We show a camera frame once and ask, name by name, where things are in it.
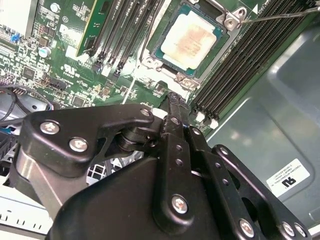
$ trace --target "motherboard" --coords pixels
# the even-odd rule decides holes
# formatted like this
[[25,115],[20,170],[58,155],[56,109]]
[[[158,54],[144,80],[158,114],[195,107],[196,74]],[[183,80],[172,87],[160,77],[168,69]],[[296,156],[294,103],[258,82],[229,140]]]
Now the motherboard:
[[299,0],[0,0],[0,84],[56,109],[183,96],[207,134],[311,17]]

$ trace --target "black metal arm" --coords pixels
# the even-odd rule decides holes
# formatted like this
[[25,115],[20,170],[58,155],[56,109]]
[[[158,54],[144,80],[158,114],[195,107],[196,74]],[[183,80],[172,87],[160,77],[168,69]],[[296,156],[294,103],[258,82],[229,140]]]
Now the black metal arm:
[[[139,104],[37,112],[23,122],[10,180],[54,219],[51,240],[311,239],[225,146],[210,149],[169,93],[164,119]],[[87,187],[88,168],[144,158]]]

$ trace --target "capacitor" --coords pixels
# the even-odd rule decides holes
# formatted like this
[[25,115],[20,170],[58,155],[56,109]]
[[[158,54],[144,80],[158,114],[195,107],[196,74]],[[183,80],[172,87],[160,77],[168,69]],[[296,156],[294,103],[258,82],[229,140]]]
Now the capacitor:
[[47,46],[39,48],[39,56],[46,59],[51,55],[51,49]]
[[50,5],[50,9],[55,14],[58,14],[61,11],[61,8],[60,8],[59,4],[55,3],[55,2]]

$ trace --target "screw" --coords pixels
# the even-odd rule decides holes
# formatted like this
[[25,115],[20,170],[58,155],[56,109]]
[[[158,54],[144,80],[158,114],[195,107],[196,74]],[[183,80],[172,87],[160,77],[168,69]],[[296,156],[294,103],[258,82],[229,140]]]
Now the screw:
[[71,139],[71,141],[69,142],[69,146],[73,151],[78,153],[82,153],[88,149],[88,144],[86,140],[79,137]]
[[304,229],[298,225],[297,223],[294,224],[295,226],[295,229],[303,236],[303,237],[306,237],[306,232],[304,231]]
[[146,117],[150,117],[150,112],[147,109],[141,109],[140,112]]
[[171,203],[174,210],[176,210],[179,214],[185,214],[188,211],[186,200],[178,195],[173,196]]
[[184,162],[183,162],[181,159],[179,159],[179,158],[177,158],[177,159],[175,160],[175,163],[176,163],[179,167],[182,167],[182,166],[184,165]]
[[232,18],[228,18],[226,21],[225,21],[225,27],[230,29],[234,26],[234,20]]
[[172,121],[174,124],[179,125],[179,120],[176,119],[175,117],[172,117],[172,118],[171,118],[171,121]]
[[195,134],[197,134],[197,135],[200,135],[200,134],[201,134],[201,132],[200,132],[198,129],[196,129],[196,128],[193,129],[193,132],[194,132]]
[[241,219],[239,224],[245,235],[247,235],[249,238],[253,238],[255,236],[254,229],[247,220]]
[[220,147],[220,150],[224,155],[228,155],[228,151],[224,147]]
[[44,123],[41,123],[40,130],[45,134],[54,135],[60,131],[60,127],[54,122],[46,121]]
[[295,232],[294,230],[292,229],[292,227],[286,223],[285,221],[282,223],[282,227],[284,228],[285,232],[290,235],[291,237],[294,237],[295,236]]

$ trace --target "ul label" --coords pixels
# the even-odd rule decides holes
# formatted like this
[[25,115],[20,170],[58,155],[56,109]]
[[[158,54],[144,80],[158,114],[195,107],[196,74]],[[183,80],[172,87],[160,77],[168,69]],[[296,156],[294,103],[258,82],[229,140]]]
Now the ul label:
[[288,179],[282,181],[282,184],[286,187],[290,187],[291,185],[295,184],[297,181],[291,177],[288,177]]
[[279,197],[303,180],[308,178],[310,173],[302,165],[302,163],[296,158],[288,165],[283,167],[280,171],[270,177],[266,183],[270,187],[271,192]]

